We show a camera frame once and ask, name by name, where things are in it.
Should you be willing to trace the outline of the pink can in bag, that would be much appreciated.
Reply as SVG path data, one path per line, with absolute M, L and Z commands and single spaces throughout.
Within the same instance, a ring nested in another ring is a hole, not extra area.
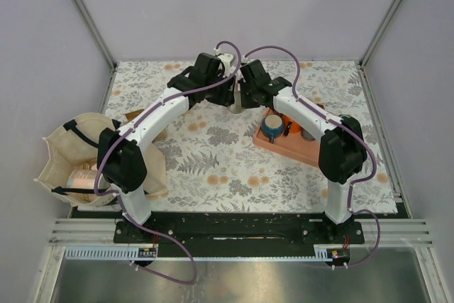
M 73 170 L 68 177 L 66 188 L 76 190 L 77 193 L 93 194 L 96 174 L 96 170 Z

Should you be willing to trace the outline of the salmon pink tray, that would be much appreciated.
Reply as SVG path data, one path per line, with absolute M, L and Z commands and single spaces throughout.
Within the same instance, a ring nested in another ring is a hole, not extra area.
M 316 141 L 305 141 L 302 138 L 301 133 L 297 133 L 289 134 L 288 136 L 284 136 L 282 134 L 280 137 L 275 139 L 274 143 L 270 143 L 268 139 L 262 134 L 262 120 L 267 115 L 276 113 L 277 112 L 273 111 L 272 109 L 267 109 L 265 111 L 263 117 L 259 121 L 258 128 L 253 135 L 253 143 L 259 148 L 318 168 L 320 147 Z

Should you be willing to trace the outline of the aluminium frame rail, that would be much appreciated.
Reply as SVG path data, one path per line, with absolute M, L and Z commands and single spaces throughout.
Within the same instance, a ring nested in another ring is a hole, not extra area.
M 117 63 L 113 57 L 111 51 L 109 50 L 107 44 L 102 38 L 99 29 L 96 27 L 96 24 L 87 8 L 84 0 L 72 0 L 77 11 L 82 17 L 82 21 L 87 27 L 91 37 L 94 39 L 96 46 L 99 49 L 99 52 L 102 54 L 106 64 L 109 66 L 109 69 L 113 72 L 116 69 Z

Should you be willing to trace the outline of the light pink mug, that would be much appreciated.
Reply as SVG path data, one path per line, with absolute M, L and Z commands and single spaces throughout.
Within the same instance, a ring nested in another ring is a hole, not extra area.
M 228 111 L 233 115 L 239 115 L 244 112 L 241 104 L 240 85 L 235 81 L 228 90 L 230 105 Z

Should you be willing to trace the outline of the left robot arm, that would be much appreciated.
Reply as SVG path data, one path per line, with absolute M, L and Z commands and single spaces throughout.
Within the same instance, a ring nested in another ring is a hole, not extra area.
M 110 185 L 123 214 L 131 221 L 129 234 L 139 243 L 149 241 L 154 226 L 147 221 L 152 208 L 144 182 L 148 175 L 145 152 L 177 117 L 205 99 L 223 106 L 233 102 L 235 55 L 200 53 L 196 62 L 170 79 L 157 100 L 124 126 L 104 129 L 99 136 L 97 177 Z

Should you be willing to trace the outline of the grey-blue square mug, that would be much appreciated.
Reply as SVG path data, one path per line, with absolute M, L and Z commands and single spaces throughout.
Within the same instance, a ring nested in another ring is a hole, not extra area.
M 313 142 L 316 139 L 306 130 L 306 129 L 301 129 L 301 136 L 305 141 L 308 142 Z

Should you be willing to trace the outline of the cream tote bag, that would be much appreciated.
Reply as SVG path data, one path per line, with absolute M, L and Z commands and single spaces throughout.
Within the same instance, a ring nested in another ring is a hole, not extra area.
M 40 176 L 35 179 L 54 197 L 71 206 L 94 208 L 114 204 L 113 194 L 98 196 L 77 193 L 66 188 L 73 170 L 96 170 L 99 135 L 105 128 L 113 131 L 124 122 L 100 113 L 80 114 L 57 128 L 43 140 L 47 143 L 49 160 Z M 143 189 L 147 197 L 159 197 L 168 193 L 165 156 L 153 142 L 142 152 L 147 175 Z

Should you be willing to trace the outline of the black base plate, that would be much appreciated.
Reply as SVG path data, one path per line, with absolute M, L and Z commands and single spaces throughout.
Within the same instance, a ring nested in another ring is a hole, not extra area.
M 310 244 L 362 245 L 362 226 L 354 218 L 339 227 L 323 214 L 154 212 L 140 227 L 127 219 L 116 224 L 115 242 L 157 242 L 154 230 L 179 242 L 246 239 Z

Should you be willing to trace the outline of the brown paper packet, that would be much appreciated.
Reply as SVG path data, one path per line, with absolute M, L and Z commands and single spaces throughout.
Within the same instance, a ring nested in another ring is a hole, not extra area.
M 124 114 L 126 120 L 124 121 L 124 123 L 128 123 L 128 122 L 131 122 L 133 119 L 135 119 L 138 115 L 141 114 L 141 110 L 137 110 L 137 111 L 132 111 L 130 113 L 127 113 L 127 114 Z

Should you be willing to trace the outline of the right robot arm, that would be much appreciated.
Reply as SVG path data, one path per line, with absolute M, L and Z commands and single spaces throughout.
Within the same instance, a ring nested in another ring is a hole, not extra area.
M 348 183 L 362 171 L 367 160 L 361 125 L 351 116 L 336 116 L 299 95 L 290 81 L 272 79 L 261 61 L 240 66 L 241 104 L 244 109 L 264 106 L 288 116 L 319 144 L 318 166 L 328 179 L 328 201 L 324 214 L 330 221 L 323 225 L 324 238 L 339 243 L 348 235 L 345 223 L 348 208 Z

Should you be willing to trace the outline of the floral table mat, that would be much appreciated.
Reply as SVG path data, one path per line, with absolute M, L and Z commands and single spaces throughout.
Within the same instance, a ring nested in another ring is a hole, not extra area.
M 360 77 L 352 61 L 266 61 L 273 77 L 298 80 L 301 94 L 333 114 L 349 114 L 362 126 L 377 159 L 372 180 L 356 184 L 353 208 L 397 211 Z M 328 199 L 327 181 L 310 165 L 257 147 L 253 136 L 263 108 L 232 114 L 209 102 L 197 104 L 156 143 L 164 154 L 167 191 L 151 194 L 155 211 L 250 211 L 316 213 Z

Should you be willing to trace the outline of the orange mug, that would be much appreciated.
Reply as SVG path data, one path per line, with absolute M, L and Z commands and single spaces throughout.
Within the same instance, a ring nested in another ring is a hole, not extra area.
M 289 116 L 282 114 L 281 118 L 284 123 L 284 136 L 288 136 L 289 134 L 297 134 L 301 133 L 301 126 L 293 119 L 291 119 Z

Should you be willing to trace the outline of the blue mug cream base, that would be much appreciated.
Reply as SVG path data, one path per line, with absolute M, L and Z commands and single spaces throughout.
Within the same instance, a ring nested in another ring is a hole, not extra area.
M 284 131 L 284 121 L 277 114 L 267 115 L 261 123 L 262 134 L 270 143 L 274 143 L 275 139 L 280 137 Z

